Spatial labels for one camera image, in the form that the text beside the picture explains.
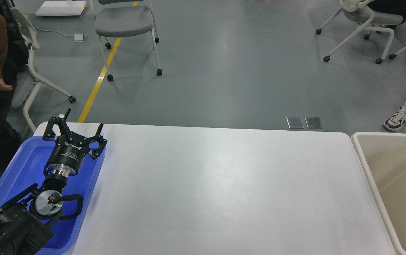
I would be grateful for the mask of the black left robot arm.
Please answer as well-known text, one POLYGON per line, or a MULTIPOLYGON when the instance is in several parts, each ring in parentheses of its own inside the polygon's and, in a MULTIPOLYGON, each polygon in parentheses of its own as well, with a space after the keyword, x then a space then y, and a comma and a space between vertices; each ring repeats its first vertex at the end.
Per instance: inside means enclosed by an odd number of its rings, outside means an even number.
POLYGON ((55 255, 82 225, 104 159, 103 124, 85 137, 51 117, 20 147, 0 179, 0 255, 55 255))

